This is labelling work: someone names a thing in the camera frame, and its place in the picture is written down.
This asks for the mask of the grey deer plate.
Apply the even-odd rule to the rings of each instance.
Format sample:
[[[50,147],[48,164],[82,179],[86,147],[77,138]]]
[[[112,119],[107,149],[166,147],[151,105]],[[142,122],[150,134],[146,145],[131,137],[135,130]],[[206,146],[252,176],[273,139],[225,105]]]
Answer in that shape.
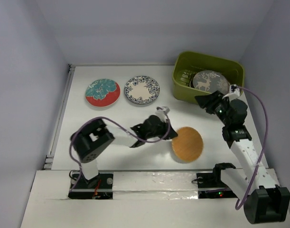
[[[229,92],[230,84],[221,73],[212,70],[203,70],[194,75],[190,86],[207,93],[220,91],[225,95]]]

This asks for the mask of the blue white floral plate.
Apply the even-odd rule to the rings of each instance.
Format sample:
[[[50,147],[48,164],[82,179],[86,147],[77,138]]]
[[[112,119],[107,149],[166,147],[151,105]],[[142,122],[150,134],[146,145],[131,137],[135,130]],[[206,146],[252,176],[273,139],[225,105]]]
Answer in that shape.
[[[160,86],[150,76],[135,76],[126,82],[124,94],[134,104],[147,105],[158,98]]]

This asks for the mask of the orange woven round plate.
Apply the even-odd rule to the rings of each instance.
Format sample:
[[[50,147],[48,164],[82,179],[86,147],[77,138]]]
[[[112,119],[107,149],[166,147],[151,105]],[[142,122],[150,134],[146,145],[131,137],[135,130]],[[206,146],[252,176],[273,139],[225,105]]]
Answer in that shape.
[[[172,139],[172,150],[176,157],[190,163],[197,160],[203,150],[204,142],[200,133],[192,127],[182,127],[177,130],[178,136]]]

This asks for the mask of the red teal floral plate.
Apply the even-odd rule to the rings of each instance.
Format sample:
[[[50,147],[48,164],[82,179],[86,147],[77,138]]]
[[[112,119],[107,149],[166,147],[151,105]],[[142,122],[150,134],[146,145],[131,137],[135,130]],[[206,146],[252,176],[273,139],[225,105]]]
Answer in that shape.
[[[114,104],[120,97],[121,89],[117,82],[111,79],[93,81],[85,91],[86,101],[98,108]]]

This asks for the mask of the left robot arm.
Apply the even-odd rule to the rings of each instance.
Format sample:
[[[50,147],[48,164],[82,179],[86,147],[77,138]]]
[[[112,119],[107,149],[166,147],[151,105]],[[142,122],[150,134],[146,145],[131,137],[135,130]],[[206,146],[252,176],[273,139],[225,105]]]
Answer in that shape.
[[[138,148],[146,143],[172,140],[178,133],[172,128],[168,116],[164,119],[150,115],[144,122],[129,129],[107,117],[96,117],[86,122],[71,135],[69,156],[78,164],[79,176],[71,187],[83,183],[87,188],[95,187],[99,171],[86,171],[83,164],[93,162],[111,144]]]

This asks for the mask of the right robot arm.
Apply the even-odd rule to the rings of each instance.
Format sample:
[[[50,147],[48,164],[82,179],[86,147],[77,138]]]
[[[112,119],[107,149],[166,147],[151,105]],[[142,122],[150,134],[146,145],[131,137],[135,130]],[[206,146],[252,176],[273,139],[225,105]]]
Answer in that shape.
[[[251,224],[284,222],[290,192],[277,184],[261,162],[262,154],[256,152],[251,135],[244,125],[248,106],[238,96],[238,90],[226,95],[216,91],[209,95],[195,96],[202,109],[215,114],[223,123],[223,139],[245,174],[240,175],[231,163],[219,163],[213,169],[212,183],[216,186],[225,184],[237,196],[235,209],[243,209]]]

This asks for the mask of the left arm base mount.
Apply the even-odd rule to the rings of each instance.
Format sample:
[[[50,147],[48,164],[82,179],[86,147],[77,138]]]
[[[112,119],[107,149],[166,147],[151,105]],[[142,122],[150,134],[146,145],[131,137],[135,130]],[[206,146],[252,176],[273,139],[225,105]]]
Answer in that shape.
[[[82,176],[77,178],[79,171],[69,172],[71,179],[68,198],[73,200],[112,200],[113,173],[99,173],[93,180],[86,181]]]

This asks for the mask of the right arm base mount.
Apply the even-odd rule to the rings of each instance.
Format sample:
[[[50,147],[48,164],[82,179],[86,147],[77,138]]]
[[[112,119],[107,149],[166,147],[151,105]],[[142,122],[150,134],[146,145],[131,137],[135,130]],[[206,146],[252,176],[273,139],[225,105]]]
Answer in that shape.
[[[192,183],[198,187],[199,199],[237,198],[233,191],[222,182],[217,182],[211,172],[199,172]]]

